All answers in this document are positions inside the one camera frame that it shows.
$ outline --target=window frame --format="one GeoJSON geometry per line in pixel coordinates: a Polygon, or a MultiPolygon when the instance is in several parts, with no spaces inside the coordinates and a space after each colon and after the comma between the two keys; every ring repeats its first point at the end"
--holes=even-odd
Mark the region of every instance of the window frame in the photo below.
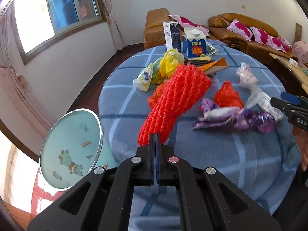
{"type": "MultiPolygon", "coordinates": [[[[11,22],[12,22],[12,30],[13,30],[13,35],[15,38],[15,42],[17,45],[17,49],[19,51],[20,57],[25,64],[27,64],[31,59],[33,59],[35,56],[37,56],[39,53],[41,53],[42,51],[44,51],[45,49],[47,49],[48,47],[52,46],[53,44],[57,43],[58,41],[78,32],[81,31],[83,29],[86,29],[88,27],[94,26],[96,24],[102,23],[102,22],[107,22],[107,15],[105,12],[105,8],[104,8],[104,4],[102,0],[94,0],[94,6],[95,6],[95,10],[98,13],[98,17],[97,18],[90,18],[90,19],[86,19],[83,21],[78,21],[76,23],[70,24],[66,27],[64,27],[65,29],[62,30],[60,29],[59,31],[55,32],[55,35],[53,37],[51,37],[50,39],[42,42],[41,44],[37,45],[35,48],[31,49],[28,53],[26,53],[24,51],[24,48],[22,46],[20,37],[19,37],[19,33],[18,33],[18,28],[17,28],[17,23],[16,23],[16,18],[15,18],[15,5],[14,5],[14,0],[12,2],[12,12],[11,12],[11,22]]],[[[78,10],[78,13],[80,14],[80,11],[78,9],[78,7],[76,6],[76,2],[74,0],[74,5],[76,10],[78,10]]]]}

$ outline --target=silver screw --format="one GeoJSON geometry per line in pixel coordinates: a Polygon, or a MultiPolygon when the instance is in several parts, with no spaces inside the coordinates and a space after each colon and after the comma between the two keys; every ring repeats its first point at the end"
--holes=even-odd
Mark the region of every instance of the silver screw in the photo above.
{"type": "Polygon", "coordinates": [[[178,157],[170,157],[169,158],[169,162],[171,162],[171,163],[177,163],[178,161],[179,161],[178,157]]]}
{"type": "Polygon", "coordinates": [[[209,175],[213,175],[216,173],[216,169],[214,169],[213,167],[208,167],[206,169],[206,173],[209,174],[209,175]]]}
{"type": "Polygon", "coordinates": [[[140,158],[140,157],[133,157],[133,158],[131,159],[131,161],[132,161],[133,163],[139,163],[139,162],[141,162],[141,158],[140,158]]]}
{"type": "Polygon", "coordinates": [[[102,174],[104,171],[105,171],[105,169],[103,167],[96,167],[94,169],[94,173],[97,174],[97,175],[102,174]]]}

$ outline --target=dark wooden floor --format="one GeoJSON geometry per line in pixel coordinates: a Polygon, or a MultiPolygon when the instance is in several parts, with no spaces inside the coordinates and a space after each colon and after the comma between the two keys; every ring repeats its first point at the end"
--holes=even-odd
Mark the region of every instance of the dark wooden floor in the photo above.
{"type": "Polygon", "coordinates": [[[76,98],[69,111],[76,108],[87,108],[94,111],[98,115],[98,98],[108,76],[122,62],[143,50],[143,44],[135,44],[127,46],[125,49],[119,50],[115,53],[84,87],[83,91],[76,98]]]}

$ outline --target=blue tablecloth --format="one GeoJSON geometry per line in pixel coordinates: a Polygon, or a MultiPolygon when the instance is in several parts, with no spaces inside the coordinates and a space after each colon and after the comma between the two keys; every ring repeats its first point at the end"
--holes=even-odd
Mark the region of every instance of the blue tablecloth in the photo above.
{"type": "MultiPolygon", "coordinates": [[[[264,65],[250,56],[211,41],[219,55],[230,68],[217,73],[218,86],[231,80],[245,102],[250,93],[239,87],[235,75],[237,67],[245,62],[259,79],[258,85],[271,97],[280,98],[284,91],[281,82],[264,65]]],[[[141,70],[163,56],[166,46],[140,52],[123,62],[110,75],[99,99],[100,120],[115,159],[121,162],[135,155],[139,129],[150,112],[147,98],[153,94],[151,85],[147,92],[132,86],[141,70]]],[[[213,98],[209,89],[205,97],[213,98]]],[[[200,114],[199,103],[179,117],[166,144],[174,147],[175,155],[192,166],[213,166],[273,214],[285,197],[300,163],[301,155],[292,136],[292,126],[286,117],[277,129],[268,134],[258,131],[195,130],[191,127],[200,114]]],[[[177,198],[173,187],[136,187],[131,209],[129,230],[180,230],[177,198]]]]}

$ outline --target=window pane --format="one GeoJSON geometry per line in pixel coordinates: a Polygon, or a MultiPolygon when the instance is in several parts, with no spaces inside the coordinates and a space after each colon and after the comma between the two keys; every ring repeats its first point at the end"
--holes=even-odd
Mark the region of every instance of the window pane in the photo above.
{"type": "Polygon", "coordinates": [[[93,0],[78,0],[80,6],[80,14],[83,20],[97,17],[93,0]]]}
{"type": "Polygon", "coordinates": [[[73,0],[50,0],[50,8],[56,29],[78,22],[73,0]]]}
{"type": "Polygon", "coordinates": [[[54,36],[46,0],[15,0],[15,17],[24,51],[54,36]]]}

